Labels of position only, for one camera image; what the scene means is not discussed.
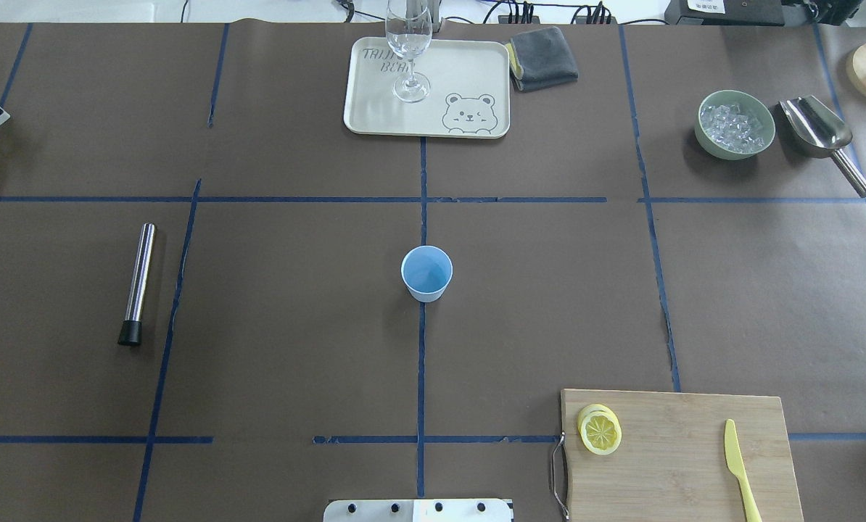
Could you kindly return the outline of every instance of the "lemon slice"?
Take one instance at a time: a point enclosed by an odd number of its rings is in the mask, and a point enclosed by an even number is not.
[[[623,437],[616,413],[603,404],[589,404],[578,413],[578,433],[589,452],[609,455],[616,452]]]

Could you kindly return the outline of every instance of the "black power strip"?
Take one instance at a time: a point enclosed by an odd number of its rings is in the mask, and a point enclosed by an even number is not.
[[[532,21],[515,21],[515,19],[517,19],[517,17],[513,16],[512,14],[499,14],[497,17],[497,22],[498,23],[539,23],[540,22],[540,17],[537,16],[536,14],[533,15]]]
[[[610,14],[610,17],[598,17],[598,21],[589,20],[588,17],[586,17],[584,14],[579,14],[575,17],[575,24],[577,25],[585,25],[588,23],[592,23],[595,25],[606,23],[616,25],[616,17]]]

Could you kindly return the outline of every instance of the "wine glass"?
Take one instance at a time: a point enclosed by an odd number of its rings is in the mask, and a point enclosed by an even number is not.
[[[430,80],[413,71],[413,61],[433,39],[429,0],[387,0],[384,32],[391,50],[407,60],[408,71],[394,80],[394,95],[402,102],[419,102],[430,94]]]

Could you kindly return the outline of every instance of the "glass stem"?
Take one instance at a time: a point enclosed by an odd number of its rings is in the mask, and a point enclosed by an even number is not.
[[[413,76],[413,60],[407,60],[407,87],[414,87],[417,85],[417,79]]]

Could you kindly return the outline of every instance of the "bowl of ice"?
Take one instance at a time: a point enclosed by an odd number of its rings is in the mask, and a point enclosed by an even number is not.
[[[712,155],[743,160],[775,140],[775,120],[758,99],[741,91],[718,91],[701,102],[694,136]]]

